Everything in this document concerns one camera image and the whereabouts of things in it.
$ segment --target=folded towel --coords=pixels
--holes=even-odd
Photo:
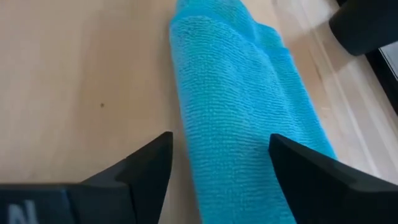
[[[294,223],[270,134],[335,154],[278,33],[238,0],[181,0],[170,44],[203,222]]]

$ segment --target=wood grain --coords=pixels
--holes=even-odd
[[[364,57],[327,20],[334,0],[245,0],[291,50],[339,159],[398,183],[398,120]],[[200,223],[170,60],[175,0],[0,1],[0,182],[78,182],[166,130],[161,223]]]

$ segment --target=microfiber towel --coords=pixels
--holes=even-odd
[[[238,0],[181,0],[170,44],[203,223],[295,223],[270,135],[335,154],[278,33]]]

